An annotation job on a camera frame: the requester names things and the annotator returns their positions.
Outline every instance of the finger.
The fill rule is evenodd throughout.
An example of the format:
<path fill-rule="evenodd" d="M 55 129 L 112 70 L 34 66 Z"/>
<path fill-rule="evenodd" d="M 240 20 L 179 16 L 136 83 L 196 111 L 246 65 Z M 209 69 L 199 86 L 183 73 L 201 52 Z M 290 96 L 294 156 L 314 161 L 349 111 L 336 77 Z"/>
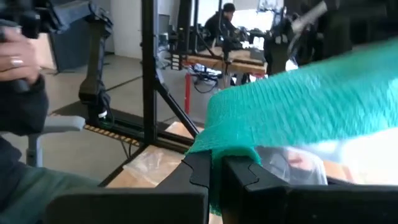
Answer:
<path fill-rule="evenodd" d="M 28 38 L 23 36 L 16 27 L 3 27 L 3 31 L 8 42 L 28 42 Z"/>
<path fill-rule="evenodd" d="M 18 80 L 25 78 L 32 80 L 39 75 L 39 68 L 36 66 L 13 68 L 4 72 L 0 72 L 0 82 Z"/>
<path fill-rule="evenodd" d="M 0 72 L 10 70 L 16 67 L 37 66 L 35 57 L 21 55 L 18 57 L 0 56 Z"/>
<path fill-rule="evenodd" d="M 30 43 L 7 42 L 0 44 L 1 56 L 19 56 L 22 54 L 34 55 L 34 47 Z"/>

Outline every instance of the chair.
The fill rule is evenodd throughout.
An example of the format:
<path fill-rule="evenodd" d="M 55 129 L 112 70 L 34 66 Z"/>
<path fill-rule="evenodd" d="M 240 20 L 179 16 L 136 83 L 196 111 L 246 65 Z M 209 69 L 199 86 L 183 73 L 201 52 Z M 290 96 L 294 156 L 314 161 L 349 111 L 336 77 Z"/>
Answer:
<path fill-rule="evenodd" d="M 68 131 L 81 131 L 85 119 L 79 116 L 49 116 L 45 120 L 44 129 L 40 134 L 28 136 L 26 149 L 26 164 L 32 167 L 43 166 L 43 148 L 40 146 L 40 137 L 50 133 L 64 133 Z"/>

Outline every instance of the person in black clothing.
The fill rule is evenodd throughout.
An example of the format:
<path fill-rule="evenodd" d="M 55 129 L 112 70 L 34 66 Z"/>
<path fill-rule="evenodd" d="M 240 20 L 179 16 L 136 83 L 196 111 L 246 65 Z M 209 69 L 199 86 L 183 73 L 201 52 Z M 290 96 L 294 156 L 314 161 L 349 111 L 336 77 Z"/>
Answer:
<path fill-rule="evenodd" d="M 19 136 L 40 133 L 49 102 L 39 75 L 34 47 L 15 28 L 5 27 L 0 43 L 0 84 L 25 79 L 30 90 L 0 88 L 0 133 Z M 0 136 L 0 223 L 39 223 L 45 207 L 71 187 L 96 187 L 91 180 L 19 162 L 21 152 Z"/>
<path fill-rule="evenodd" d="M 221 34 L 227 34 L 235 32 L 236 28 L 232 25 L 231 21 L 234 17 L 235 13 L 235 5 L 232 3 L 226 3 L 221 12 L 223 15 L 221 16 L 221 24 L 219 26 L 218 22 L 220 19 L 220 13 L 217 12 L 214 16 L 207 20 L 205 24 L 205 28 L 209 30 L 210 36 L 205 39 L 206 43 L 213 42 L 217 37 L 217 30 L 220 29 Z"/>

